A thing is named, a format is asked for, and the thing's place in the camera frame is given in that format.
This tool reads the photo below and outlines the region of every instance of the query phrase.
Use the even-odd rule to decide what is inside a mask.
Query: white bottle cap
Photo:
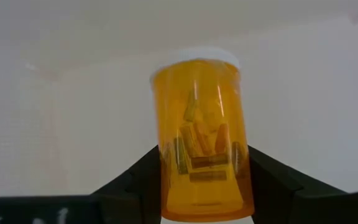
[[[154,76],[158,73],[159,70],[176,64],[178,62],[185,62],[195,59],[210,59],[210,60],[220,60],[226,63],[229,63],[235,66],[237,69],[240,69],[240,62],[228,51],[217,47],[192,47],[189,49],[177,50],[176,52],[169,55],[159,66],[156,73],[150,77],[150,81],[154,79]]]

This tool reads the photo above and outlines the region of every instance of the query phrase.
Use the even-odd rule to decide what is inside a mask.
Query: white background
[[[64,70],[50,52],[40,69],[0,40],[0,195],[88,194],[137,161],[157,143],[149,76],[169,49],[194,44],[241,61],[251,146],[357,191],[358,25],[333,15],[88,65],[77,57]]]

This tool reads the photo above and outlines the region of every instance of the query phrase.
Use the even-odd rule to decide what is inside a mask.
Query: orange pill bottle
[[[151,77],[162,216],[217,222],[254,212],[239,62],[217,48],[173,54]]]

